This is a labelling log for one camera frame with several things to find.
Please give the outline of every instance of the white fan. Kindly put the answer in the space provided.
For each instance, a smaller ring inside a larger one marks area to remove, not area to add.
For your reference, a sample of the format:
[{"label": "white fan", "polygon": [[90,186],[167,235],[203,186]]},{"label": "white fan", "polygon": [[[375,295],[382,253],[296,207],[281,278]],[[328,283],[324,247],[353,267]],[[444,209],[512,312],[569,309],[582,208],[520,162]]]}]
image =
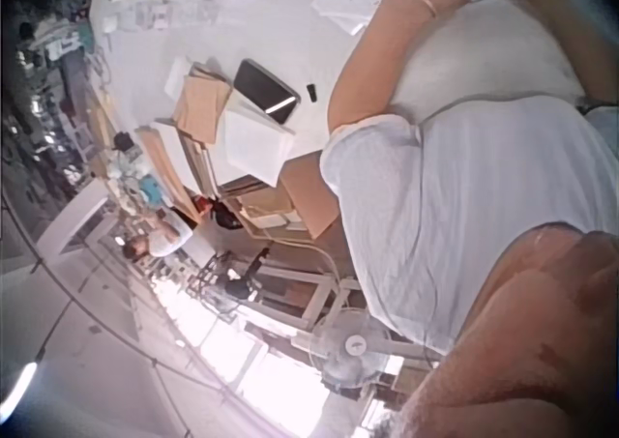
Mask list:
[{"label": "white fan", "polygon": [[384,346],[389,331],[367,312],[343,309],[333,323],[316,324],[309,358],[326,382],[339,388],[359,388],[378,378],[389,361]]}]

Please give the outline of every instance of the table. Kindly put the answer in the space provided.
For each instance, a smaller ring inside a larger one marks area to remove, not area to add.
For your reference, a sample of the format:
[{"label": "table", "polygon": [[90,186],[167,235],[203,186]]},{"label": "table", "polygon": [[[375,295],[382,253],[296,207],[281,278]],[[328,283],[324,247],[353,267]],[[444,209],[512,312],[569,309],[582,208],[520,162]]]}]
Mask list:
[{"label": "table", "polygon": [[[163,87],[176,57],[207,63],[228,78],[250,58],[302,98],[286,124],[296,133],[290,158],[325,146],[328,101],[359,36],[351,37],[319,16],[310,6],[312,0],[218,0],[216,25],[118,31],[109,36],[108,47],[103,19],[136,1],[143,0],[93,0],[90,12],[111,71],[108,93],[117,113],[114,119],[123,126],[119,130],[132,131],[171,116],[175,102]],[[471,98],[545,93],[573,102],[583,94],[557,43],[513,0],[468,5],[449,21],[437,22],[436,29],[416,50],[395,95],[398,111],[415,121]],[[316,103],[306,90],[310,83],[316,86]]]}]

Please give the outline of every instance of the phone screen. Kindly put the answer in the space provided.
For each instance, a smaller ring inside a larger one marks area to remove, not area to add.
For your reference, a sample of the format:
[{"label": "phone screen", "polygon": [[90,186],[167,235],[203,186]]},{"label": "phone screen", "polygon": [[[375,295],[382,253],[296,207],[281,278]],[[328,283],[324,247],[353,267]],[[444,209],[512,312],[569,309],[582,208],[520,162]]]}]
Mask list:
[{"label": "phone screen", "polygon": [[278,124],[284,124],[299,103],[299,97],[292,90],[249,60],[241,63],[234,88]]}]

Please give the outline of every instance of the small black object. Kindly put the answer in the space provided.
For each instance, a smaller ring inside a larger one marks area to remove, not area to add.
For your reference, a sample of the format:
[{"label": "small black object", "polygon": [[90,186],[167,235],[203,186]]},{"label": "small black object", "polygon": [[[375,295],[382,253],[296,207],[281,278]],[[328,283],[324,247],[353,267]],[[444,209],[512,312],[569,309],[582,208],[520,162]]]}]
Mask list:
[{"label": "small black object", "polygon": [[308,85],[308,93],[309,93],[309,99],[311,100],[311,102],[318,101],[318,97],[316,97],[316,86],[313,83]]},{"label": "small black object", "polygon": [[123,153],[128,152],[133,147],[132,137],[125,131],[120,131],[114,135],[114,148]]}]

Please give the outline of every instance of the ceiling light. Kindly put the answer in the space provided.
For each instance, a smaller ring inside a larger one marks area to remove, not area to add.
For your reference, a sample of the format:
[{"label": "ceiling light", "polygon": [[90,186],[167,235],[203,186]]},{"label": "ceiling light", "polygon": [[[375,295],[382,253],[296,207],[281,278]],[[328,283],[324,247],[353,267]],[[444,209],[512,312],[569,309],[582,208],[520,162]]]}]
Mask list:
[{"label": "ceiling light", "polygon": [[30,382],[32,381],[32,377],[35,376],[35,372],[37,371],[37,363],[27,364],[21,374],[19,375],[19,379],[12,391],[9,393],[7,398],[2,401],[0,404],[0,425],[7,421],[7,419],[11,416],[21,399],[23,398]]}]

